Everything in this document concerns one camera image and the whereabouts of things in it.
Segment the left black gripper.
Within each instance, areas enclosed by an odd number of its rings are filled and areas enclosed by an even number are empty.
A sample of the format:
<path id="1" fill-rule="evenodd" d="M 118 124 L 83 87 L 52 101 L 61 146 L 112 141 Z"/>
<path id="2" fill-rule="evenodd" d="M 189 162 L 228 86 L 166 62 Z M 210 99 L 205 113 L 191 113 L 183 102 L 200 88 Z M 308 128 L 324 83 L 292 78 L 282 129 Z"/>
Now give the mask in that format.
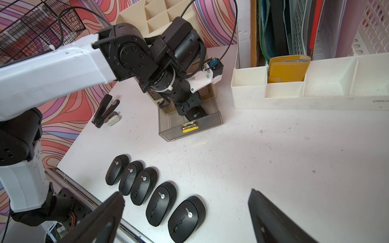
<path id="1" fill-rule="evenodd" d="M 188 98 L 183 101 L 173 100 L 177 113 L 180 116 L 185 116 L 189 113 L 189 117 L 194 116 L 197 113 L 203 114 L 203 108 L 201 107 L 203 100 L 198 92 L 190 94 Z"/>

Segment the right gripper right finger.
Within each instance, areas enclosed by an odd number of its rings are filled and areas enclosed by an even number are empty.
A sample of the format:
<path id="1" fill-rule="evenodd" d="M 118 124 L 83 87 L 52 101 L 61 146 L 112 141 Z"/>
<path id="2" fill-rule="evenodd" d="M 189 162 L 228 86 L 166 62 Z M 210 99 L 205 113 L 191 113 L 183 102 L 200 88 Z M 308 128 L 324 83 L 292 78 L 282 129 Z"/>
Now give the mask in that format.
<path id="1" fill-rule="evenodd" d="M 258 243 L 316 242 L 260 191 L 251 190 L 248 207 Z"/>

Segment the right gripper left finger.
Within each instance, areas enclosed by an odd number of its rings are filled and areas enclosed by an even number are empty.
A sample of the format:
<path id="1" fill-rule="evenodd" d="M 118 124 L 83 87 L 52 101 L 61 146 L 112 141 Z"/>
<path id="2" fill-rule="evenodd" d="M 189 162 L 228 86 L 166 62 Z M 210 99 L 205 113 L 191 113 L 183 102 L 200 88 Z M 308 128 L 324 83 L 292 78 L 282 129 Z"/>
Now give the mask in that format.
<path id="1" fill-rule="evenodd" d="M 112 194 L 79 225 L 65 235 L 61 243 L 113 243 L 125 206 L 119 192 Z"/>

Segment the transparent bottom drawer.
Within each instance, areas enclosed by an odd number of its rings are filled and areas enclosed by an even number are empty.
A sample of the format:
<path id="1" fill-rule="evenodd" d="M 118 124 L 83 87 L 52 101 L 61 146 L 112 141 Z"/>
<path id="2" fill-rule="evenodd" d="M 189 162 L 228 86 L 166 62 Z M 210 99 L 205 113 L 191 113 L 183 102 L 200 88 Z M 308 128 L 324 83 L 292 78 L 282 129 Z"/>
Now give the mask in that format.
<path id="1" fill-rule="evenodd" d="M 199 91 L 203 103 L 201 107 L 206 115 L 197 117 L 193 121 L 186 116 L 180 116 L 174 104 L 158 109 L 159 135 L 167 142 L 190 136 L 223 124 L 221 112 L 218 109 L 215 85 L 208 85 Z"/>

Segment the black computer mouse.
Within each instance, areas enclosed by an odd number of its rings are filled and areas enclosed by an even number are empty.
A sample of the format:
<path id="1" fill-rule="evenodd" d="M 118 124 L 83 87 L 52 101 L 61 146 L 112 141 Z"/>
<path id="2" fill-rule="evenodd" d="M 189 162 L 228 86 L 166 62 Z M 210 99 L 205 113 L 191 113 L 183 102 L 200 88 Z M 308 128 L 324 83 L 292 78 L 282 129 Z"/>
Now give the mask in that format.
<path id="1" fill-rule="evenodd" d="M 119 183 L 119 192 L 123 196 L 128 196 L 130 194 L 133 184 L 143 168 L 143 163 L 141 161 L 133 161 L 124 169 Z"/>
<path id="2" fill-rule="evenodd" d="M 190 196 L 172 213 L 168 231 L 175 243 L 184 243 L 204 222 L 206 209 L 198 196 Z"/>
<path id="3" fill-rule="evenodd" d="M 142 205 L 152 193 L 158 180 L 158 173 L 155 168 L 147 167 L 136 177 L 130 198 L 134 205 Z"/>
<path id="4" fill-rule="evenodd" d="M 202 108 L 201 106 L 196 106 L 193 107 L 191 110 L 189 110 L 184 116 L 189 120 L 189 121 L 194 121 L 196 119 L 202 118 L 207 116 L 208 114 Z"/>
<path id="5" fill-rule="evenodd" d="M 105 176 L 106 184 L 109 186 L 117 184 L 120 181 L 124 170 L 129 165 L 129 163 L 130 156 L 128 154 L 116 156 L 107 170 Z"/>
<path id="6" fill-rule="evenodd" d="M 147 205 L 146 218 L 151 226 L 158 227 L 171 211 L 177 198 L 174 184 L 166 181 L 153 192 Z"/>

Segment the beige drawer organizer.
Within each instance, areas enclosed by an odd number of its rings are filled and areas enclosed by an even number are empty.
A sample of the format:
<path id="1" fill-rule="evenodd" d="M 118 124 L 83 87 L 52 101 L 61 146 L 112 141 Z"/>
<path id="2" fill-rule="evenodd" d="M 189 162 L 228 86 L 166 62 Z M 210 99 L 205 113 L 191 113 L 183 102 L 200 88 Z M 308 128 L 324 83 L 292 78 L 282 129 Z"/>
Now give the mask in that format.
<path id="1" fill-rule="evenodd" d="M 176 17 L 182 16 L 205 41 L 195 4 L 186 9 L 189 3 L 180 0 L 141 0 L 121 11 L 115 24 L 130 23 L 138 28 L 143 37 L 153 37 L 162 34 Z"/>

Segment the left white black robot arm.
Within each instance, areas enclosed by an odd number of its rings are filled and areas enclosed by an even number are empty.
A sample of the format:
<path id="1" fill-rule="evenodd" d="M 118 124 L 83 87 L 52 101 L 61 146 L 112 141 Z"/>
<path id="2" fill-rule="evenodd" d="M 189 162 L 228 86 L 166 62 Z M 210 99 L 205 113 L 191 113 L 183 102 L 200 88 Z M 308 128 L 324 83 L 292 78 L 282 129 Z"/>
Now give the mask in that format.
<path id="1" fill-rule="evenodd" d="M 74 201 L 54 195 L 40 158 L 42 113 L 48 101 L 100 84 L 136 78 L 142 92 L 154 90 L 184 116 L 202 100 L 187 70 L 203 64 L 206 47 L 192 25 L 176 17 L 159 36 L 144 38 L 121 23 L 72 44 L 1 68 L 1 183 L 10 216 L 28 226 L 66 221 Z"/>

